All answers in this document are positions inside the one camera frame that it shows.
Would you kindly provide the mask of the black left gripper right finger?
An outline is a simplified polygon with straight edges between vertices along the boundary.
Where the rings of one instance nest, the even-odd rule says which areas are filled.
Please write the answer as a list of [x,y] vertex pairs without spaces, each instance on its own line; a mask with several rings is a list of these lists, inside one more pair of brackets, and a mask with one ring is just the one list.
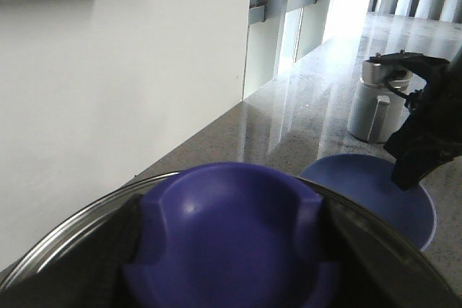
[[321,226],[328,259],[339,266],[330,307],[454,307],[447,281],[383,224],[327,198]]

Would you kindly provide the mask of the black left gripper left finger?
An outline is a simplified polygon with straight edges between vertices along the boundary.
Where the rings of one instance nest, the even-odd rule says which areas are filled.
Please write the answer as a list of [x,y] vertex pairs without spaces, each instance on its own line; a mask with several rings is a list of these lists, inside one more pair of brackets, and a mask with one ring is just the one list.
[[88,238],[41,272],[1,292],[2,307],[139,307],[123,279],[141,231],[136,194]]

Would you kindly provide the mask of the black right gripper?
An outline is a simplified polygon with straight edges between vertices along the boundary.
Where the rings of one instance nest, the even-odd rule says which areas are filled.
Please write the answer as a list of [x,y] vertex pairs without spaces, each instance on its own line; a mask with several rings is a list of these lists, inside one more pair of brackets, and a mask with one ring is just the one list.
[[[404,124],[384,145],[396,159],[392,182],[407,190],[461,155],[461,52],[451,61],[401,51],[372,56],[370,62],[392,67],[384,84],[405,99],[409,110]],[[425,87],[410,94],[394,89],[391,80],[399,67],[425,80]]]

